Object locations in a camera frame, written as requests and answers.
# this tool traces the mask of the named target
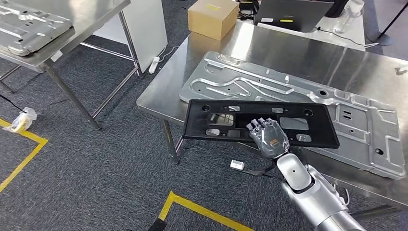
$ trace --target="black plastic panel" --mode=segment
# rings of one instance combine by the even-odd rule
[[[288,124],[282,126],[291,146],[340,146],[329,111],[326,105],[319,103],[190,100],[183,138],[253,142],[246,125],[252,119],[261,117],[277,120],[281,126],[282,117],[285,117],[286,121],[294,122],[293,128],[285,128]]]

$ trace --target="stainless steel table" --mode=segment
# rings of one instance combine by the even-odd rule
[[[408,98],[408,73],[399,69],[408,68],[408,62],[244,23],[237,23],[222,41],[192,32],[137,99],[141,110],[163,120],[175,162],[182,139],[175,147],[168,122],[184,123],[188,105],[180,100],[179,91],[208,51],[394,105],[408,163],[408,103],[404,103]],[[390,205],[356,216],[408,210],[408,178],[383,178],[313,152],[305,156],[329,181]]]
[[[7,51],[0,50],[0,57],[18,64],[12,70],[6,72],[0,77],[0,86],[3,86],[8,91],[12,91],[2,80],[12,74],[19,67],[24,66],[37,72],[47,72],[50,77],[58,84],[58,86],[66,93],[74,105],[81,111],[85,118],[97,129],[99,125],[95,121],[95,117],[108,104],[108,102],[116,95],[122,86],[130,79],[134,73],[138,73],[138,61],[134,50],[128,26],[122,13],[122,9],[130,4],[130,0],[12,0],[27,7],[35,8],[47,13],[59,15],[71,20],[74,28],[66,31],[58,38],[41,48],[39,51],[28,56],[17,56]],[[96,47],[83,41],[93,34],[97,29],[102,27],[114,15],[119,14],[122,22],[123,30],[127,37],[129,50],[132,57],[109,51],[104,48]],[[59,78],[55,70],[51,67],[54,61],[51,59],[56,53],[61,52],[66,54],[74,49],[79,44],[107,52],[121,58],[132,60],[135,67],[116,87],[116,89],[105,99],[105,101],[93,113],[89,114],[82,103],[75,97],[69,87]]]

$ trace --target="gray carpet tile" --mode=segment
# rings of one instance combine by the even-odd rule
[[[3,182],[38,144],[1,127],[0,140],[0,182]]]
[[[184,8],[193,2],[163,1],[169,40],[166,51],[188,35]],[[127,52],[122,44],[99,37],[88,41]],[[4,72],[11,66],[0,61]],[[55,69],[92,111],[132,69],[132,63],[79,46],[64,55]],[[172,190],[255,230],[312,230],[281,190],[276,171],[271,173],[274,178],[255,178],[229,168],[231,159],[244,161],[254,169],[265,166],[256,154],[226,142],[186,141],[181,163],[173,164],[160,120],[136,106],[136,99],[153,78],[148,74],[131,78],[98,116],[103,129],[96,131],[46,74],[21,68],[10,76],[6,83],[17,93],[5,95],[19,106],[41,113],[30,131],[49,142],[0,193],[1,229],[147,230]],[[11,122],[17,115],[18,111],[0,101],[0,118]],[[182,127],[170,126],[176,140]],[[0,145],[13,149],[4,137],[0,137]],[[377,205],[351,192],[351,211]],[[398,216],[373,218],[361,224],[373,231],[396,231]],[[223,229],[180,206],[170,211],[168,222],[170,230]]]
[[[222,225],[210,218],[197,214],[181,205],[173,204],[165,219],[166,231],[184,230],[197,231],[232,231],[233,229]]]

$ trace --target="metal table surface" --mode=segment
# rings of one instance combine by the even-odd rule
[[[188,105],[180,100],[179,91],[208,51],[394,105],[408,163],[408,103],[403,102],[408,98],[408,73],[398,69],[408,69],[407,61],[250,24],[238,22],[222,41],[192,32],[137,99],[138,107],[163,119],[165,124],[166,121],[183,124]],[[408,210],[408,178],[383,178],[312,152],[305,156],[329,181]]]
[[[27,7],[59,15],[71,20],[74,29],[51,41],[38,52],[28,56],[13,55],[0,50],[0,57],[37,72],[44,72],[41,64],[57,51],[70,52],[114,15],[130,4],[130,0],[12,0]]]

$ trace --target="laptop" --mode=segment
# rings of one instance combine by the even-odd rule
[[[311,32],[333,4],[334,0],[262,0],[255,25]]]

